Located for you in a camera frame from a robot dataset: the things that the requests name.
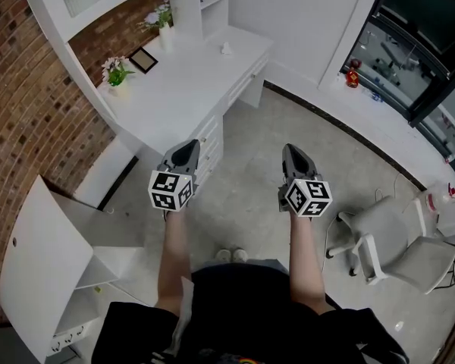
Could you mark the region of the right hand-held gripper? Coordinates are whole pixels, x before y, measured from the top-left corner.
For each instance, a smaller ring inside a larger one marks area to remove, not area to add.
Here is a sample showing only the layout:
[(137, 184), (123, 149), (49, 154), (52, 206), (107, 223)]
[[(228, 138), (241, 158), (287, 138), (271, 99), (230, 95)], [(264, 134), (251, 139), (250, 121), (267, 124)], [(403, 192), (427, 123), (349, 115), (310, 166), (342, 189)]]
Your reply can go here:
[(289, 179), (278, 188), (281, 212), (293, 212), (299, 218), (318, 218), (332, 203), (329, 183), (321, 179), (314, 161), (295, 145), (282, 150), (282, 170)]

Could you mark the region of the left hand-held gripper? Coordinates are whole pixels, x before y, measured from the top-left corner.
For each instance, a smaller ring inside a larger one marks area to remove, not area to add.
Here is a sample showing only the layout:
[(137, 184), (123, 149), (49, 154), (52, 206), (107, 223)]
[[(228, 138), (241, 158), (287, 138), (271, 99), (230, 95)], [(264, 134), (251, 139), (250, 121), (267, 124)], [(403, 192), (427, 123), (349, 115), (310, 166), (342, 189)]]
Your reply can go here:
[[(200, 142), (188, 140), (166, 152), (169, 165), (185, 165), (185, 171), (195, 171), (199, 161)], [(154, 209), (180, 212), (194, 196), (196, 175), (173, 171), (152, 170), (148, 193)]]

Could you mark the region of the person's left forearm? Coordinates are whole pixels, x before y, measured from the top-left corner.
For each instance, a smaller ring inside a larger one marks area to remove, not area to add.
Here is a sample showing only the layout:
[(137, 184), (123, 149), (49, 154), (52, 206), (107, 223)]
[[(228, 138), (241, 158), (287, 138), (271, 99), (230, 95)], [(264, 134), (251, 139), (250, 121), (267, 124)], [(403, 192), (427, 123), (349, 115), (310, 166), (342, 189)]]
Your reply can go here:
[(183, 281), (191, 280), (186, 209), (166, 215), (165, 238), (158, 272), (156, 307), (180, 315)]

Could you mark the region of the person's right forearm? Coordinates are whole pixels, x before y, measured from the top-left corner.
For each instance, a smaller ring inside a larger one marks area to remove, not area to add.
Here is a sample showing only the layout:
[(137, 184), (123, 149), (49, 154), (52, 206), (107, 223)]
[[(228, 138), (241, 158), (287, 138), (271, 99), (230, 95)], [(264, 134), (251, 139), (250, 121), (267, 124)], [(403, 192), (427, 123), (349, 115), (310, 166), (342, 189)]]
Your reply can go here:
[(290, 295), (321, 315), (328, 311), (325, 286), (309, 218), (290, 213)]

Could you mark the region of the white desk with drawers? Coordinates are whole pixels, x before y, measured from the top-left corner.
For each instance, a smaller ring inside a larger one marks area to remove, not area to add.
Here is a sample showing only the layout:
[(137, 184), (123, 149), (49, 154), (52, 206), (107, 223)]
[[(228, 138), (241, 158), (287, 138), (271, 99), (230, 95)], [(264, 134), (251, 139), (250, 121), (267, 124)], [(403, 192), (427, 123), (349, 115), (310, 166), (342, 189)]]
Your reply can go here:
[[(233, 54), (223, 56), (229, 42)], [(259, 105), (273, 42), (236, 27), (225, 27), (205, 42), (177, 38), (166, 53), (155, 40), (145, 46), (158, 64), (147, 74), (135, 71), (124, 91), (105, 84), (98, 92), (112, 110), (118, 136), (104, 161), (115, 180), (133, 157), (164, 155), (185, 140), (201, 145), (197, 184), (203, 184), (223, 156), (223, 116), (237, 101)]]

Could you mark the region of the red bottle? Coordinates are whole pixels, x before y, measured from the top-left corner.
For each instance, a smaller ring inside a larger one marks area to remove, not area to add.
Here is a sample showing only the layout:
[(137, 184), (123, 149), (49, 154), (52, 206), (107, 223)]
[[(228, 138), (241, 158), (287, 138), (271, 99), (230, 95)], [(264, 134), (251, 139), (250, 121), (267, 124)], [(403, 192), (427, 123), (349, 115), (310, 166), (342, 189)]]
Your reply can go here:
[(359, 74), (358, 69), (361, 66), (361, 61), (359, 59), (352, 59), (350, 61), (350, 66), (346, 73), (346, 85), (349, 88), (357, 88), (359, 85)]

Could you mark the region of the pink flowers in green vase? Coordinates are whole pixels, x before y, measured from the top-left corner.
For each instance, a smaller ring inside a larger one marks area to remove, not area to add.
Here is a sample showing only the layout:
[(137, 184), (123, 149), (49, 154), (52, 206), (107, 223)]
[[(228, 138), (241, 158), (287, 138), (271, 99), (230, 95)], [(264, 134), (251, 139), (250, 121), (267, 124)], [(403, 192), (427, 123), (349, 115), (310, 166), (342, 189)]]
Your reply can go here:
[(120, 86), (128, 75), (134, 71), (125, 67), (127, 59), (124, 56), (110, 57), (102, 64), (102, 82), (111, 87)]

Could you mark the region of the white office chair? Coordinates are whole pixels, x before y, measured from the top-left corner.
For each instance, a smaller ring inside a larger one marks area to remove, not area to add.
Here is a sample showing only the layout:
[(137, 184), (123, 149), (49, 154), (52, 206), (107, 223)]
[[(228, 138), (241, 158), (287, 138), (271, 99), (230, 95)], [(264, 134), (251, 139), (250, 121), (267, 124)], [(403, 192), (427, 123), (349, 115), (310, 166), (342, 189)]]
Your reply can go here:
[(356, 214), (339, 212), (335, 220), (343, 222), (352, 237), (344, 245), (327, 249), (325, 257), (351, 252), (349, 274), (363, 273), (369, 285), (396, 278), (428, 294), (454, 264), (455, 245), (425, 236), (410, 241), (403, 208), (392, 196)]

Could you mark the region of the white vase with purple flowers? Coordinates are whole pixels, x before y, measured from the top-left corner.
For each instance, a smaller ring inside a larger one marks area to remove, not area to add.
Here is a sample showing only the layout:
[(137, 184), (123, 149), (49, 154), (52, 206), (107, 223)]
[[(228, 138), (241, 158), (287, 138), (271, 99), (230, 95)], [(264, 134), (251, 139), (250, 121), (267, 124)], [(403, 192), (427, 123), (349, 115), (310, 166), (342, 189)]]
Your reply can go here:
[(173, 51), (173, 33), (170, 22), (172, 22), (172, 10), (169, 0), (164, 0), (152, 12), (148, 13), (143, 21), (136, 25), (142, 32), (158, 29), (160, 43), (166, 53)]

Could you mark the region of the clear container with red label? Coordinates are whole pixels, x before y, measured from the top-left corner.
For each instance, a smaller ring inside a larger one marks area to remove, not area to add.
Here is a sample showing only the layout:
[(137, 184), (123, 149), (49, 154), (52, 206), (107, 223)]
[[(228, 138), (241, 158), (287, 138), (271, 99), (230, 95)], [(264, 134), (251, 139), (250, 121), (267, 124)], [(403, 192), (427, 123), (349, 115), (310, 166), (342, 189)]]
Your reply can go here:
[(431, 212), (439, 212), (441, 208), (455, 201), (455, 187), (450, 182), (437, 182), (425, 192), (425, 204)]

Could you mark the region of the person's black shirt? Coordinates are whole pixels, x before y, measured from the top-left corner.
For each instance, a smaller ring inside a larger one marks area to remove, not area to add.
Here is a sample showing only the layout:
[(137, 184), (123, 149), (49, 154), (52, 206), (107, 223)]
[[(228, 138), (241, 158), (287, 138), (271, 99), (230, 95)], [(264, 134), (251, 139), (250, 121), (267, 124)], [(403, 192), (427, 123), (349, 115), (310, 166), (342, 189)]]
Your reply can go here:
[(193, 273), (188, 322), (110, 304), (92, 364), (409, 364), (370, 309), (318, 314), (290, 297), (286, 273), (230, 263)]

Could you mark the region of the white open cabinet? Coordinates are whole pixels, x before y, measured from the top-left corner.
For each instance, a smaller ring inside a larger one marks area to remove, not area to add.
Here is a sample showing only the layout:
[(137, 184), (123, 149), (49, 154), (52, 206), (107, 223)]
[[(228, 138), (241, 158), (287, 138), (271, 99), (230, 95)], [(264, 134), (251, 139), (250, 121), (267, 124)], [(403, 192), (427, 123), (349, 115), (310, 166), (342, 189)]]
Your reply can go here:
[(118, 287), (143, 250), (127, 219), (52, 192), (36, 177), (15, 221), (0, 275), (0, 305), (41, 364), (67, 348), (91, 360)]

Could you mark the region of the dark picture frame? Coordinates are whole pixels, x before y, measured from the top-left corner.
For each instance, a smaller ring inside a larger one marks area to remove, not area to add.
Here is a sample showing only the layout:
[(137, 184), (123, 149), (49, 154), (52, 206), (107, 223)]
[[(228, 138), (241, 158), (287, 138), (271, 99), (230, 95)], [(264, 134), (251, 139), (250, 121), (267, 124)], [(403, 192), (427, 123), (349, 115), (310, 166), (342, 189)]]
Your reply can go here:
[(142, 47), (132, 52), (129, 55), (128, 59), (138, 70), (144, 74), (147, 74), (158, 64), (158, 61)]

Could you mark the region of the black window frame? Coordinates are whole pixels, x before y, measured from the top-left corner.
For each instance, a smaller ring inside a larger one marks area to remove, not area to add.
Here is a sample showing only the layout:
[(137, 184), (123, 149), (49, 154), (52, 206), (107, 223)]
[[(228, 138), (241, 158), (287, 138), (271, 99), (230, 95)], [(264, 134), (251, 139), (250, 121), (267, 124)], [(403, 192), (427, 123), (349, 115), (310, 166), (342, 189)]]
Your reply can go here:
[(455, 0), (375, 0), (341, 70), (455, 159)]

